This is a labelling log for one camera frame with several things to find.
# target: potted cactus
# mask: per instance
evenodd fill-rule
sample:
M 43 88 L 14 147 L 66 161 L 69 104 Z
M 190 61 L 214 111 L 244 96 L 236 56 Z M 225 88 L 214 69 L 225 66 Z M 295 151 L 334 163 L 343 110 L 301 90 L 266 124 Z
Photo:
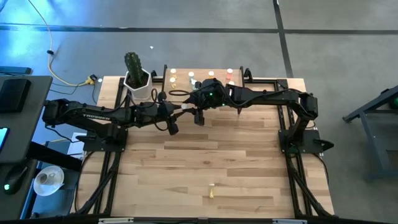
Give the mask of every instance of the potted cactus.
M 150 74 L 142 71 L 138 55 L 128 52 L 124 56 L 124 63 L 127 66 L 124 85 L 129 88 L 135 99 L 148 99 L 152 90 L 152 79 Z

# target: white cable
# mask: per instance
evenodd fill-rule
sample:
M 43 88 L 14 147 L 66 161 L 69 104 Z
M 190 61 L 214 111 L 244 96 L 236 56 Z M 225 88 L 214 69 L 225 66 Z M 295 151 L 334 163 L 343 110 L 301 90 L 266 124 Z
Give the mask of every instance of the white cable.
M 52 48 L 52 46 L 53 46 L 53 40 L 52 40 L 52 34 L 51 34 L 50 27 L 49 27 L 49 25 L 47 24 L 47 22 L 45 21 L 45 19 L 44 19 L 44 17 L 42 16 L 42 14 L 39 12 L 39 10 L 37 10 L 37 8 L 35 7 L 35 5 L 33 5 L 33 3 L 32 3 L 30 0 L 28 0 L 28 1 L 29 1 L 29 3 L 33 6 L 33 8 L 36 10 L 36 12 L 39 14 L 39 16 L 42 18 L 42 20 L 43 20 L 45 26 L 47 27 L 47 30 L 49 31 L 50 38 L 51 38 L 50 50 L 53 52 L 53 48 Z M 70 86 L 83 86 L 83 85 L 87 85 L 86 83 L 72 84 L 72 83 L 66 82 L 65 80 L 61 79 L 60 77 L 58 77 L 58 76 L 54 73 L 54 71 L 53 71 L 52 68 L 51 68 L 51 64 L 52 64 L 52 60 L 51 60 L 51 55 L 49 54 L 49 60 L 48 60 L 48 62 L 47 62 L 47 67 L 49 68 L 49 71 L 51 72 L 51 74 L 52 74 L 56 79 L 60 80 L 61 82 L 65 83 L 65 84 L 67 84 L 67 85 L 70 85 Z

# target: gray floor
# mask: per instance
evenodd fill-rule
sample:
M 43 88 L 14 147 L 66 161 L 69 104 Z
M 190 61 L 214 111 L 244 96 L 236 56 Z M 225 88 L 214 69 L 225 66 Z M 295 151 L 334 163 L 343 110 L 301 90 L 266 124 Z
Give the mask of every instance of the gray floor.
M 275 29 L 271 0 L 36 0 L 51 25 L 103 27 L 212 27 Z M 398 29 L 398 1 L 279 0 L 286 29 Z M 25 0 L 10 0 L 0 22 L 42 24 Z M 278 34 L 104 33 L 53 32 L 57 57 L 53 69 L 70 82 L 123 75 L 123 55 L 136 51 L 148 70 L 161 73 L 163 64 L 176 68 L 251 68 L 256 77 L 286 77 Z M 359 121 L 341 117 L 398 84 L 398 35 L 287 35 L 295 78 L 318 97 L 321 136 L 335 143 L 325 153 L 330 191 L 337 215 L 397 223 L 398 181 L 365 182 L 372 171 L 366 138 Z M 28 66 L 34 75 L 49 75 L 46 32 L 0 31 L 3 65 Z M 53 86 L 54 90 L 72 91 Z M 96 88 L 98 96 L 100 86 Z M 92 87 L 70 95 L 93 103 Z M 71 136 L 75 128 L 63 125 Z M 57 139 L 40 123 L 34 140 Z

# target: wooden tabletop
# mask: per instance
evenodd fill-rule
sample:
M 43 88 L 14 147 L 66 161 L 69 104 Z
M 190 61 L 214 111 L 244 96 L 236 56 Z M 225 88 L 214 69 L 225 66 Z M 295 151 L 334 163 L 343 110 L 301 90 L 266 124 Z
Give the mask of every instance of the wooden tabletop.
M 188 77 L 189 71 L 201 81 L 208 77 L 209 70 L 177 69 L 177 73 L 180 72 L 177 80 L 185 83 L 183 79 Z M 226 70 L 213 71 L 220 75 L 226 73 Z M 99 106 L 114 107 L 119 79 L 104 77 Z M 287 80 L 289 88 L 305 91 L 303 79 Z M 159 91 L 161 86 L 154 83 Z M 271 85 L 245 86 L 274 91 Z M 170 88 L 166 82 L 165 90 Z M 236 109 L 220 107 L 205 111 L 205 119 L 205 126 L 201 127 L 193 123 L 191 114 L 179 117 L 179 133 L 174 136 L 155 126 L 129 129 L 112 216 L 294 217 L 285 158 L 279 149 L 276 106 L 251 106 L 243 109 L 240 115 Z M 103 157 L 103 152 L 96 152 L 87 160 L 78 189 L 79 208 L 98 185 Z M 303 163 L 309 189 L 323 207 L 333 213 L 322 163 L 309 154 L 303 155 Z M 302 194 L 300 191 L 298 194 L 300 208 L 304 211 Z

